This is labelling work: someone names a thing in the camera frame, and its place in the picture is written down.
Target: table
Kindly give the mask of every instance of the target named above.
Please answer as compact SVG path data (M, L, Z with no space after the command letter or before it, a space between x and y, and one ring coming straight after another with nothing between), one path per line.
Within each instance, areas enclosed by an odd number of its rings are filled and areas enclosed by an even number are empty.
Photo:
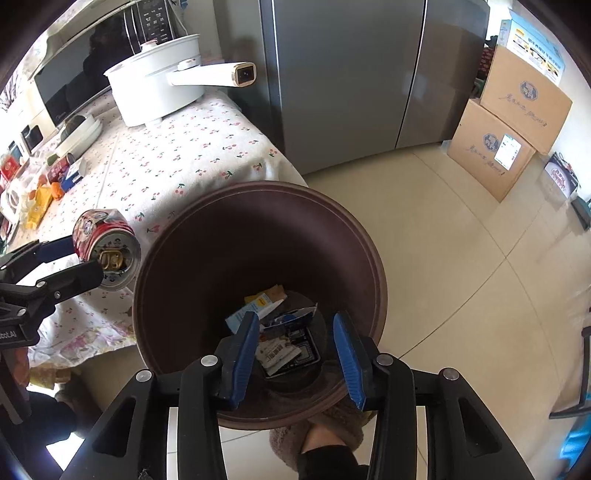
M70 235L76 219L92 208L118 209L130 223L142 257L166 226L202 194L240 181L281 180L306 185L289 161L220 90L208 89L157 127L127 128L111 93L88 105L103 131L84 153L87 174L53 202L36 231L20 229L10 249L34 239ZM47 156L57 145L43 147ZM21 284L79 262L72 255L44 264ZM130 288L88 291L57 306L30 348L32 367L75 367L90 357L135 344Z

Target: tile floor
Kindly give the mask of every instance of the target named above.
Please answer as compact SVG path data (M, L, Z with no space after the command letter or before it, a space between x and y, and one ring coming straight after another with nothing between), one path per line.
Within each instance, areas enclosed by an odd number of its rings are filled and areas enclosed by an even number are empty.
M591 234L534 157L498 203L438 145L375 155L306 177L340 202L374 240L388 278L380 349L413 368L457 368L537 479L555 477L571 420L591 284ZM102 407L142 367L135 348L92 359L83 375ZM176 478L171 412L169 478ZM426 478L424 412L417 478ZM357 452L367 462L373 423ZM296 478L267 432L222 429L230 480Z

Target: gray refrigerator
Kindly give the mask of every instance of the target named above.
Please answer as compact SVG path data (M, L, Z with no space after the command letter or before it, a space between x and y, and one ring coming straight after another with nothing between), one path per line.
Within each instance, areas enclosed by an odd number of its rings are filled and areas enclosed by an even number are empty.
M484 0L215 0L244 114L306 174L453 136L478 72Z

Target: white tablecloth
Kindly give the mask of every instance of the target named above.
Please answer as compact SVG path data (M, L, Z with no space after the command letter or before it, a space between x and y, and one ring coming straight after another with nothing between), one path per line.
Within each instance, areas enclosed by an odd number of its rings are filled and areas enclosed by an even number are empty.
M221 91L208 90L196 102L166 117L158 127L127 128L110 93L90 104L103 131L86 151L87 175L53 202L36 231L20 230L11 249L38 238L70 235L76 219L91 208L115 208L128 220L148 252L156 237L189 203L230 183L304 180ZM44 147L47 154L57 139ZM33 285L78 263L75 255L42 265L23 279ZM133 292L96 289L64 301L40 328L30 349L33 367L75 367L84 360L135 343Z

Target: brown fuzzy slipper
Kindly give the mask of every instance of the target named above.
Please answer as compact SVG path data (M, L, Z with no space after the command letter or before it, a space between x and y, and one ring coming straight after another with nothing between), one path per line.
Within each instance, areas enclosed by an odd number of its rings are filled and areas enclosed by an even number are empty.
M362 427L374 412L360 411L347 395L340 402L312 418L294 425L271 430L271 449L288 467L297 470L297 458L311 426L323 425L355 451L363 442Z
M70 381L61 386L56 393L56 400L68 405L76 414L77 428L74 432L80 438L92 430L96 421L102 415L102 411L92 398L90 391L86 388L83 380L72 373Z

